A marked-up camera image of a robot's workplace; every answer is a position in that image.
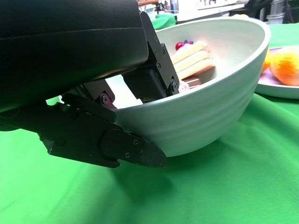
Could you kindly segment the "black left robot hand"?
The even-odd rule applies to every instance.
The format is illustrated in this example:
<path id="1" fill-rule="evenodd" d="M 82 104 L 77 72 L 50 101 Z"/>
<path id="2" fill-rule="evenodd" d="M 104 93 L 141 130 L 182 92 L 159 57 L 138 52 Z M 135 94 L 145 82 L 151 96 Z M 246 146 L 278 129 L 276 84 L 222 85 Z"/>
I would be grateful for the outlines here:
<path id="1" fill-rule="evenodd" d="M 137 1 L 1 1 L 2 131 L 34 132 L 69 160 L 163 167 L 161 149 L 115 122 L 106 78 L 119 74 L 142 102 L 178 94 L 166 46 Z"/>

